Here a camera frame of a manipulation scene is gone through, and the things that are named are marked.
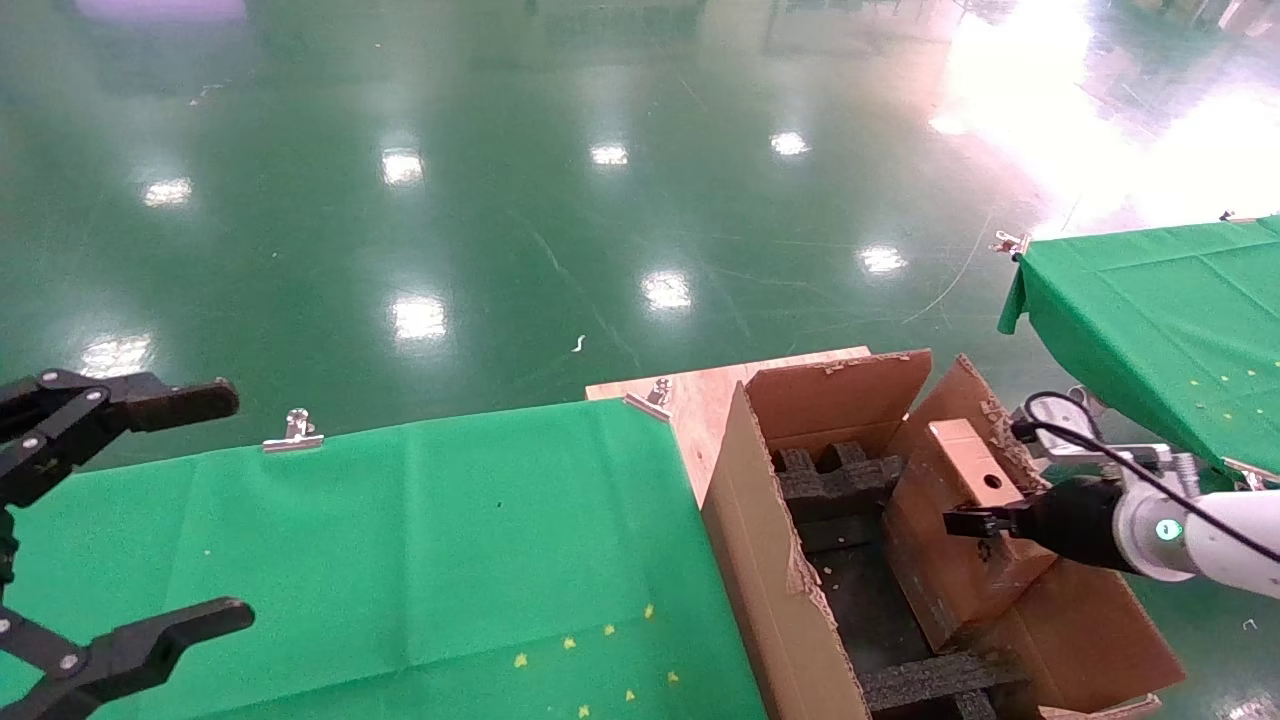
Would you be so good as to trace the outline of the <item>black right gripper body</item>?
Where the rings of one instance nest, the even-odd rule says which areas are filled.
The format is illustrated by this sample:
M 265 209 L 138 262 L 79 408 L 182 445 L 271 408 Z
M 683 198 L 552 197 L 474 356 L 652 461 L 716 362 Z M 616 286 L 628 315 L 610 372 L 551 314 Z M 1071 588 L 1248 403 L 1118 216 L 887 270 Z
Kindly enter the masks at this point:
M 1116 480 L 1071 477 L 1027 498 L 1015 511 L 1015 537 L 1082 565 L 1134 573 L 1114 529 L 1123 496 Z

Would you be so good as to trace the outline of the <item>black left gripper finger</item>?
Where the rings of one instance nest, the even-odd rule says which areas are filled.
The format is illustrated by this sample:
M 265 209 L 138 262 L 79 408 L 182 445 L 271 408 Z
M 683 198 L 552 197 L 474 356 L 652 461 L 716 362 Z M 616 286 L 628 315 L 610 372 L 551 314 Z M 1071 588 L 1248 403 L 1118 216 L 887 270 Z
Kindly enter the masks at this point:
M 215 598 L 146 618 L 76 644 L 5 607 L 1 650 L 42 676 L 4 719 L 88 719 L 104 705 L 166 683 L 195 644 L 253 625 L 253 609 L 239 598 Z
M 236 387 L 218 378 L 170 386 L 150 372 L 91 378 L 45 370 L 1 391 L 1 501 L 27 509 L 125 433 L 233 416 Z

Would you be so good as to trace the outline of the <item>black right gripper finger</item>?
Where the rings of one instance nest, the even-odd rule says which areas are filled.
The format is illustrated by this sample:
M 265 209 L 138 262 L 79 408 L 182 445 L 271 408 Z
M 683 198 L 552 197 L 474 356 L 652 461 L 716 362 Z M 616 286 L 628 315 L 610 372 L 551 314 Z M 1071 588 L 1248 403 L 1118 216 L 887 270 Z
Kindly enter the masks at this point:
M 1020 538 L 1019 520 L 1025 514 L 1025 507 L 954 509 L 943 512 L 943 527 L 948 536 L 979 539 L 1001 536 Z

